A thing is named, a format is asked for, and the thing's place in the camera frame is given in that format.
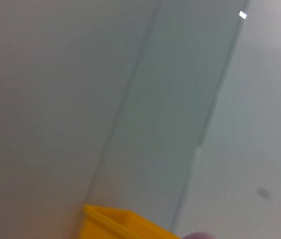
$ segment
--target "yellow container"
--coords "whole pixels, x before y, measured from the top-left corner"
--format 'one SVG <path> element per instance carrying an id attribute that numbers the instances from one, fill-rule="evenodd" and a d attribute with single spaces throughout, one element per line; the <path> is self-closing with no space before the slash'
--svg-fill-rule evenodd
<path id="1" fill-rule="evenodd" d="M 84 212 L 79 239 L 179 239 L 131 211 L 84 206 Z"/>

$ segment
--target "white wall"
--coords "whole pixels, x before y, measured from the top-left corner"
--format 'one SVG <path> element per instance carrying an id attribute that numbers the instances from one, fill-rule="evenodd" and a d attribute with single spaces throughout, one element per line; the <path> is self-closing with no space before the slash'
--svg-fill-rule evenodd
<path id="1" fill-rule="evenodd" d="M 87 202 L 170 228 L 243 1 L 164 0 Z"/>
<path id="2" fill-rule="evenodd" d="M 281 1 L 251 2 L 201 150 L 176 232 L 280 239 Z"/>
<path id="3" fill-rule="evenodd" d="M 68 238 L 153 4 L 0 0 L 0 238 Z"/>

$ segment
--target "yellow plastic object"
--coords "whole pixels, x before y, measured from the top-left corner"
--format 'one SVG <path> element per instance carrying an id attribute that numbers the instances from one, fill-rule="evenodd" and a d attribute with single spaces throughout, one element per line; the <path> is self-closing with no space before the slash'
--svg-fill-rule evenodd
<path id="1" fill-rule="evenodd" d="M 179 239 L 131 211 L 84 206 L 84 212 L 79 239 Z"/>

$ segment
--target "ceiling light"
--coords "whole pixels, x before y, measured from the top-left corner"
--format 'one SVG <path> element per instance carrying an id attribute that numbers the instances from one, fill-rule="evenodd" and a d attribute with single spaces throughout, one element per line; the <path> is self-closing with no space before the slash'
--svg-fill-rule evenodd
<path id="1" fill-rule="evenodd" d="M 242 11 L 240 12 L 240 17 L 242 17 L 243 19 L 246 19 L 246 16 L 247 15 L 244 12 L 242 12 Z"/>

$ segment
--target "small light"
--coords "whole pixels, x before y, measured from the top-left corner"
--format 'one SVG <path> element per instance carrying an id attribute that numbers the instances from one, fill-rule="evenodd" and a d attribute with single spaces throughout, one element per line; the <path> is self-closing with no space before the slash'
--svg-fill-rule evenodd
<path id="1" fill-rule="evenodd" d="M 240 12 L 240 17 L 242 17 L 243 19 L 246 19 L 246 16 L 247 15 L 244 12 L 242 12 L 242 11 Z"/>

